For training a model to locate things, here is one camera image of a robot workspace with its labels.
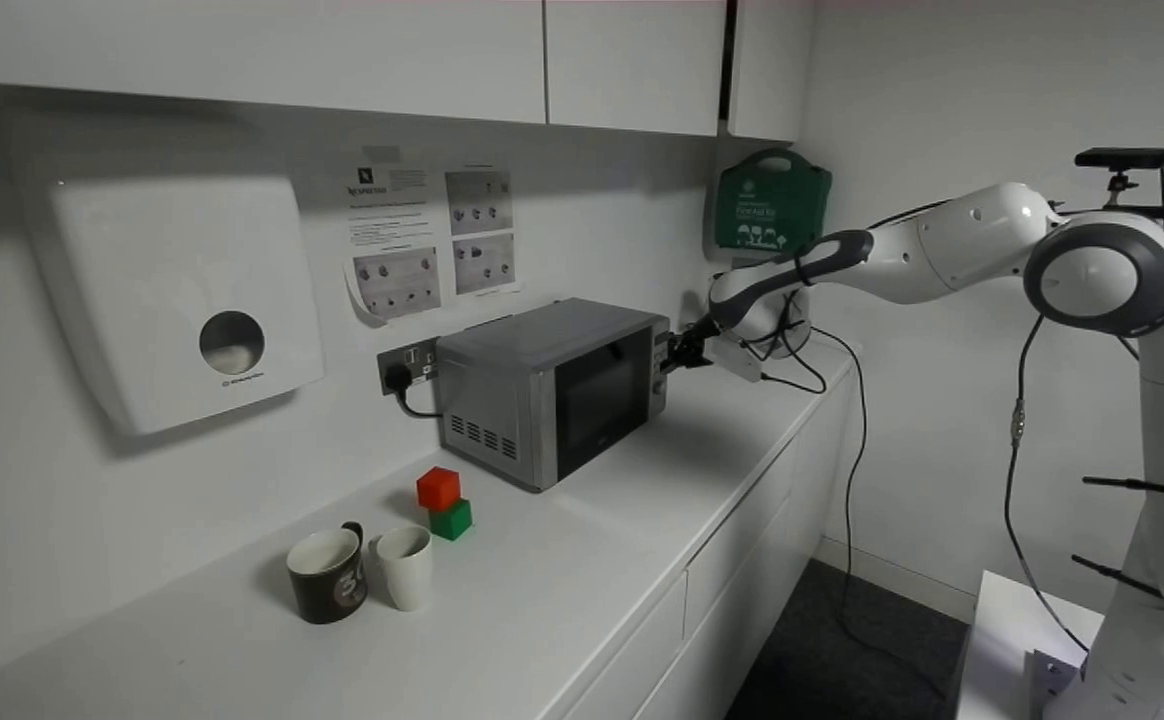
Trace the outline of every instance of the paper towel dispenser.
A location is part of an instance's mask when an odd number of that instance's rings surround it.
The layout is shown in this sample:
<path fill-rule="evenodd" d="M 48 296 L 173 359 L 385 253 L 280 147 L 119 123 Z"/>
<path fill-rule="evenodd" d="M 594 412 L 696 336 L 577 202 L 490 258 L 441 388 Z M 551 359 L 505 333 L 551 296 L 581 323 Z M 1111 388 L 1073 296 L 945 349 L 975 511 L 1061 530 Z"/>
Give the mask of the paper towel dispenser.
<path fill-rule="evenodd" d="M 280 166 L 34 156 L 20 184 L 58 327 L 124 435 L 320 371 L 299 209 Z"/>

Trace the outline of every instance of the black mug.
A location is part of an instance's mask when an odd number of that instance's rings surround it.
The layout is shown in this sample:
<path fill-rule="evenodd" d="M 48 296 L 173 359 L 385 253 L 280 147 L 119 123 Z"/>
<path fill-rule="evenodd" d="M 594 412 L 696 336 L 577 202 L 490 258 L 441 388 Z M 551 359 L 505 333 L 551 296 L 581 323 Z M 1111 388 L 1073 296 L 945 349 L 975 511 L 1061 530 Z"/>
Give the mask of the black mug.
<path fill-rule="evenodd" d="M 367 601 L 364 530 L 338 523 L 303 536 L 288 551 L 288 577 L 297 589 L 297 613 L 309 623 L 336 623 L 352 616 Z"/>

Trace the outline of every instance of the wall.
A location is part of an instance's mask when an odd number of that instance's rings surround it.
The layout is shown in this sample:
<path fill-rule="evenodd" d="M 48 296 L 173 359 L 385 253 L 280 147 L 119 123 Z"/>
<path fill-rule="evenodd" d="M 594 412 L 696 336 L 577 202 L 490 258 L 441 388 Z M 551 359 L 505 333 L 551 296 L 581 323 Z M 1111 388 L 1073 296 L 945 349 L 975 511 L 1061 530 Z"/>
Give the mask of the wall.
<path fill-rule="evenodd" d="M 173 118 L 184 147 L 238 132 L 284 154 L 303 205 L 325 378 L 284 403 L 173 441 L 109 435 L 20 228 L 5 142 L 5 118 L 20 105 L 136 118 L 132 132 L 117 132 L 132 147 L 147 142 L 142 120 Z M 511 167 L 520 284 L 423 320 L 364 327 L 344 300 L 349 223 L 325 171 L 329 156 L 358 147 Z M 702 279 L 709 167 L 713 146 L 701 142 L 0 93 L 0 665 L 433 453 L 433 427 L 376 391 L 379 349 L 551 296 L 677 317 L 680 292 Z"/>
<path fill-rule="evenodd" d="M 1164 0 L 828 0 L 806 110 L 806 156 L 836 171 L 833 228 L 992 179 L 1092 209 L 1105 171 L 1073 167 L 1078 147 L 1164 146 Z M 1013 365 L 1032 323 L 1020 279 L 925 307 L 836 287 L 814 300 L 868 359 L 877 435 L 858 471 L 858 566 L 965 616 L 979 567 L 1020 577 L 999 530 Z M 1078 477 L 1137 477 L 1137 407 L 1137 365 L 1111 341 L 1044 327 L 1014 509 L 1061 596 L 1109 601 L 1069 551 L 1114 566 L 1127 546 L 1137 499 L 1078 488 Z"/>

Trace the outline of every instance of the microwave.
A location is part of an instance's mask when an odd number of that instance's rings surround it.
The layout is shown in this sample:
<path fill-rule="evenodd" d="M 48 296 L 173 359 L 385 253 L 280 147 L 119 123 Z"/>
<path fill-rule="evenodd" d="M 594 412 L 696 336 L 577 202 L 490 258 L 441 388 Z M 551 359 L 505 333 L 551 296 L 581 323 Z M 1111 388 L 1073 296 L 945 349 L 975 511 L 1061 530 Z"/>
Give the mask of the microwave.
<path fill-rule="evenodd" d="M 665 317 L 593 300 L 441 336 L 441 445 L 542 494 L 665 412 L 665 359 Z"/>

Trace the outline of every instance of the dark floor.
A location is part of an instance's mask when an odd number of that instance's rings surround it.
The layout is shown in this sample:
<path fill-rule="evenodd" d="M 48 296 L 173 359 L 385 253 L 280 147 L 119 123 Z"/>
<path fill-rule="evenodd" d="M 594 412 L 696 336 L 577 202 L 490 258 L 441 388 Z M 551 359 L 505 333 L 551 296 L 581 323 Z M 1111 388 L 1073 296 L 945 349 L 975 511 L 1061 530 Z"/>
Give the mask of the dark floor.
<path fill-rule="evenodd" d="M 806 566 L 726 720 L 940 720 L 965 623 Z"/>

